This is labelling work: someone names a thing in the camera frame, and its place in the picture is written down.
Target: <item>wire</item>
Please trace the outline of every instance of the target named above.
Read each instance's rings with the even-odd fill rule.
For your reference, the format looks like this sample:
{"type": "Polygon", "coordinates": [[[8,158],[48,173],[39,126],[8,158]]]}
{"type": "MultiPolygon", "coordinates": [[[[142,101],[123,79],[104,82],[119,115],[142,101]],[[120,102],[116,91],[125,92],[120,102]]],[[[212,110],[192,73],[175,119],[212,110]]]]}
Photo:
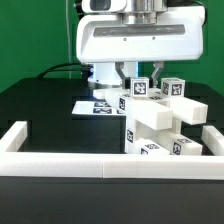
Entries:
{"type": "Polygon", "coordinates": [[[197,5],[205,7],[205,4],[202,3],[202,2],[199,2],[199,1],[191,1],[191,2],[194,3],[194,4],[197,4],[197,5]]]}
{"type": "Polygon", "coordinates": [[[80,72],[81,70],[80,69],[57,69],[57,70],[52,70],[52,71],[49,71],[49,72],[69,72],[69,71],[75,71],[75,72],[80,72]]]}
{"type": "Polygon", "coordinates": [[[76,0],[74,7],[76,9],[79,20],[81,20],[84,17],[84,12],[82,10],[82,0],[76,0]]]}
{"type": "MultiPolygon", "coordinates": [[[[66,29],[67,29],[67,40],[68,40],[68,61],[72,63],[72,42],[71,42],[71,31],[69,23],[69,0],[66,0],[66,29]]],[[[72,78],[72,72],[69,72],[69,78],[72,78]]]]}
{"type": "Polygon", "coordinates": [[[41,72],[37,78],[41,79],[43,78],[48,72],[51,72],[57,68],[62,68],[62,67],[67,67],[67,66],[72,66],[72,65],[81,65],[79,62],[72,62],[72,63],[63,63],[63,64],[59,64],[59,65],[55,65],[55,66],[52,66],[50,68],[48,68],[47,70],[45,70],[44,72],[41,72]]]}

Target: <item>black tabletop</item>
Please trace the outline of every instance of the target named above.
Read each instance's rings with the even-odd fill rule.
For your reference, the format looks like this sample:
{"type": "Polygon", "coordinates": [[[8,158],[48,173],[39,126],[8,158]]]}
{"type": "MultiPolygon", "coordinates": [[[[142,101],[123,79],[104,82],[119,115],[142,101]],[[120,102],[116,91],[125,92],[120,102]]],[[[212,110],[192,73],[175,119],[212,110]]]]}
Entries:
{"type": "MultiPolygon", "coordinates": [[[[224,99],[187,83],[185,96],[209,105],[207,124],[224,131],[224,99]]],[[[0,94],[0,135],[26,120],[21,151],[123,153],[124,117],[72,116],[77,100],[94,100],[84,80],[24,79],[0,94]]],[[[183,124],[200,143],[202,125],[183,124]]],[[[204,147],[204,154],[210,154],[204,147]]],[[[0,223],[220,224],[224,182],[162,179],[0,177],[0,223]]]]}

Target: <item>green wall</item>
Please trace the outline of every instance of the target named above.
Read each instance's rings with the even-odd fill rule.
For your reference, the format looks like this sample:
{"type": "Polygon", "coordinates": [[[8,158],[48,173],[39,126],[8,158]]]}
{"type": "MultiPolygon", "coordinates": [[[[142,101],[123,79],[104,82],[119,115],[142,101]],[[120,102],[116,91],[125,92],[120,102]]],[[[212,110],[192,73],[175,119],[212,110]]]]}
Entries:
{"type": "MultiPolygon", "coordinates": [[[[224,95],[224,1],[201,1],[209,9],[203,56],[198,61],[167,62],[161,77],[178,76],[205,83],[224,95]]],[[[70,0],[75,59],[78,21],[73,2],[70,0]]],[[[65,0],[0,0],[0,91],[22,78],[34,77],[52,65],[68,61],[65,24],[65,0]]],[[[141,71],[142,76],[150,76],[152,63],[143,63],[141,71]]],[[[68,77],[68,74],[55,76],[68,77]]]]}

